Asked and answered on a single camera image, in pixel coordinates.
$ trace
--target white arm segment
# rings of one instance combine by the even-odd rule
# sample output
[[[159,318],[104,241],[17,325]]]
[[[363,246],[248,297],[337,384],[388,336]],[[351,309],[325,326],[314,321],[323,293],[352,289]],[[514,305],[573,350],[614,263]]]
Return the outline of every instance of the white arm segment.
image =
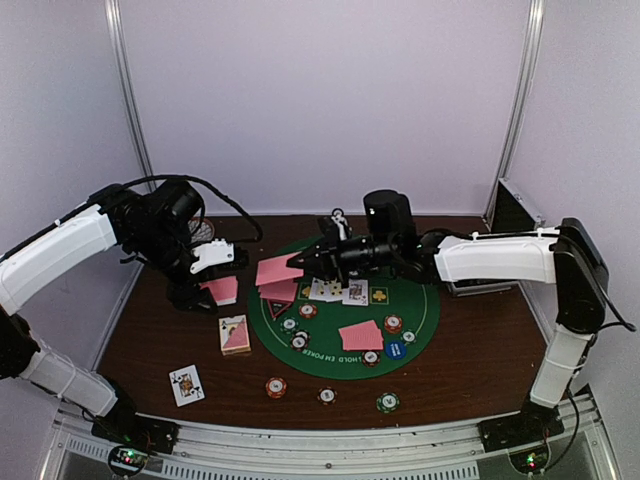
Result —
[[[538,234],[558,235],[554,228]],[[556,238],[531,236],[461,240],[446,237],[435,255],[440,278],[445,282],[470,279],[530,280],[556,283],[553,252]],[[581,365],[582,355],[593,335],[581,335],[557,325],[530,393],[533,403],[553,408]]]
[[[42,287],[116,245],[107,215],[93,205],[0,263],[0,305],[13,315]]]
[[[581,335],[556,326],[556,334],[547,347],[544,360],[533,383],[530,398],[533,403],[553,408],[564,394],[574,372],[579,368],[582,355],[593,335]]]
[[[559,234],[555,228],[541,228],[541,234]],[[555,283],[556,274],[550,246],[556,238],[509,237],[475,240],[446,237],[435,255],[438,274],[444,282],[470,279],[531,280]]]
[[[105,416],[118,400],[113,387],[97,373],[74,365],[41,339],[36,340],[41,350],[31,357],[20,377],[86,408],[93,415]]]

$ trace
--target jack card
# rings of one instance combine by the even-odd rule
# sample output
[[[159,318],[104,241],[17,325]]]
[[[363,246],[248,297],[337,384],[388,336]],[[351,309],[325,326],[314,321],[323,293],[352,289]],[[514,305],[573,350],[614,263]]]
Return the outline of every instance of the jack card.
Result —
[[[204,398],[204,390],[195,365],[181,368],[169,374],[176,405],[182,407]]]
[[[367,280],[349,280],[347,295],[342,300],[343,305],[357,305],[367,307],[369,305],[369,282]]]

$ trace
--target white wall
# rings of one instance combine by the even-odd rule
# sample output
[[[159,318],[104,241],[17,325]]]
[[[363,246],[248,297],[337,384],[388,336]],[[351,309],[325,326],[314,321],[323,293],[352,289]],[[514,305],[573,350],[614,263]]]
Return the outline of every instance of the white wall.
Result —
[[[529,2],[121,4],[156,172],[202,175],[253,213],[361,213],[376,188],[416,212],[484,211]]]
[[[510,178],[552,222],[580,218],[609,293],[640,325],[640,3],[547,2],[539,64]],[[555,295],[537,289],[555,319]],[[591,383],[625,479],[640,478],[640,335],[602,333]]]
[[[114,181],[140,175],[102,0],[0,2],[0,251]],[[21,314],[50,345],[91,366],[130,279],[113,251],[36,295]],[[57,403],[0,382],[0,477],[33,479]]]

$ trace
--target robotic arm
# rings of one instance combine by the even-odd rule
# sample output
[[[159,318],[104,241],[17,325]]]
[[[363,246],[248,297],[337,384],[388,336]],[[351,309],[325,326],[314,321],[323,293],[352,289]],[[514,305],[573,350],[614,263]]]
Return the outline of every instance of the robotic arm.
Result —
[[[79,368],[30,332],[18,315],[42,287],[83,260],[120,245],[168,279],[167,297],[174,307],[215,314],[217,305],[200,284],[212,280],[216,269],[242,268],[246,252],[225,240],[193,243],[189,229],[200,194],[189,184],[195,177],[163,175],[154,192],[140,195],[129,187],[148,181],[111,185],[93,194],[51,226],[27,239],[0,259],[0,379],[21,377],[61,399],[80,406],[95,422],[94,433],[145,449],[150,437],[170,450],[175,426],[135,415],[135,404],[115,383]],[[237,207],[235,202],[223,200]],[[260,240],[262,231],[257,226]]]
[[[487,451],[539,440],[545,430],[561,433],[556,407],[584,365],[610,302],[607,266],[580,221],[567,218],[558,228],[536,232],[463,235],[439,229],[419,236],[405,195],[375,191],[365,196],[364,206],[368,235],[352,237],[348,230],[348,238],[342,239],[336,219],[323,219],[323,237],[288,266],[342,283],[382,267],[431,285],[467,279],[555,283],[555,336],[521,412],[482,422],[480,429]],[[633,325],[621,324],[635,331]]]

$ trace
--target brown tabletop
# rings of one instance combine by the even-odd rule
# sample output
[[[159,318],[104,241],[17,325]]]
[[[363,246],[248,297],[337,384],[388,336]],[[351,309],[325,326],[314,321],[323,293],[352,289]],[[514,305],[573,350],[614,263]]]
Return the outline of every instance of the brown tabletop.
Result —
[[[317,235],[313,216],[258,217],[265,239],[249,245],[251,265],[238,273],[236,305],[220,315],[246,313],[247,294],[258,260],[301,238]],[[251,234],[240,218],[213,219],[216,235]],[[364,219],[352,218],[364,233]],[[446,227],[483,229],[479,218],[417,218],[419,230]],[[267,351],[253,331],[252,353],[223,357],[218,317],[176,311],[165,299],[166,280],[145,268],[115,328],[99,372],[116,380],[141,413],[238,427],[347,429],[428,425],[490,416],[519,409],[544,356],[545,343],[522,294],[452,298],[440,290],[441,318],[425,351],[407,366],[382,377],[336,381],[312,377],[285,365]],[[169,372],[195,364],[206,398],[178,408]],[[265,393],[272,376],[288,384],[279,400]],[[320,387],[338,391],[337,402],[321,405]],[[394,392],[401,407],[383,414],[376,398]]]

